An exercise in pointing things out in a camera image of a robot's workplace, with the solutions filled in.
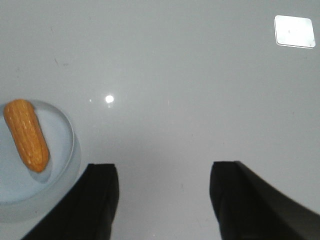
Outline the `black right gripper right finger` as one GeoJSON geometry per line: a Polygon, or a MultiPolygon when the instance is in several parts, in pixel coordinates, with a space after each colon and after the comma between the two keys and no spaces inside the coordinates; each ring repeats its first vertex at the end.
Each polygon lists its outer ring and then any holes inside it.
{"type": "Polygon", "coordinates": [[[240,161],[212,165],[209,196],[223,240],[318,240],[320,216],[240,161]]]}

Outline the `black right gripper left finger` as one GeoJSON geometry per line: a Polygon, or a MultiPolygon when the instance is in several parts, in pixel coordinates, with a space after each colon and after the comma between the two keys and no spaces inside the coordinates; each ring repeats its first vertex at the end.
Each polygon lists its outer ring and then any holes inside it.
{"type": "Polygon", "coordinates": [[[108,240],[119,201],[114,164],[89,164],[25,240],[108,240]]]}

